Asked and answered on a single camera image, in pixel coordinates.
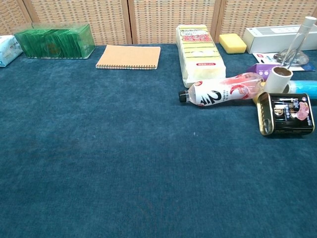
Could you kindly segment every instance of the woven wicker screen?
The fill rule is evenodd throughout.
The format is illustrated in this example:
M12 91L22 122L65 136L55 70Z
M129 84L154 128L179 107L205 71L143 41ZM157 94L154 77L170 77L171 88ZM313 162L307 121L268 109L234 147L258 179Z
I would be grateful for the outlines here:
M11 35L14 27L31 22L22 0L2 0L0 16L0 35Z
M205 24L210 31L214 24L213 36L217 2L220 4L220 0L129 0L133 43L173 43L179 24Z
M129 44L126 0L24 0L33 21L88 22L96 45Z
M301 24L313 14L316 0L223 0L219 14L218 34L243 36L246 27Z

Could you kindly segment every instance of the notebook spiral binding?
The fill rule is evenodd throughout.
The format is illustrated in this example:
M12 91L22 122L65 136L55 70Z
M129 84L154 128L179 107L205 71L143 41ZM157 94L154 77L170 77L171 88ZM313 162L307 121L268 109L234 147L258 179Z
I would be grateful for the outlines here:
M117 64L99 64L96 68L106 68L106 69L156 69L155 65L117 65Z

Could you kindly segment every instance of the spiral notebook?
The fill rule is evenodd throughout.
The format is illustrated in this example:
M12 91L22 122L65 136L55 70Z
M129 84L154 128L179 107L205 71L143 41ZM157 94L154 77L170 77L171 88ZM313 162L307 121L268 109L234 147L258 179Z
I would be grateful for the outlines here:
M157 69L160 47L107 45L96 68Z

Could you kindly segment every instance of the tin can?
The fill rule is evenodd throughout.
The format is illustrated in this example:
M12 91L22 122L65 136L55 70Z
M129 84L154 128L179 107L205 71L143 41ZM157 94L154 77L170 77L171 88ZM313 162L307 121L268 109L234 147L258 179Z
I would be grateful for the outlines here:
M258 117L262 135L310 134L315 129L307 94L267 93L259 95Z

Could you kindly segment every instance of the black bottle cap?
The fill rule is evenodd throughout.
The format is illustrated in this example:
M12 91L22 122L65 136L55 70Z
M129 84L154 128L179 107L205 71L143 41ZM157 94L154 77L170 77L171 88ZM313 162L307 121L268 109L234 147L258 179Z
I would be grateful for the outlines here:
M186 99L186 92L185 91L180 91L178 92L178 96L179 96L179 101L181 103L186 103L187 99Z

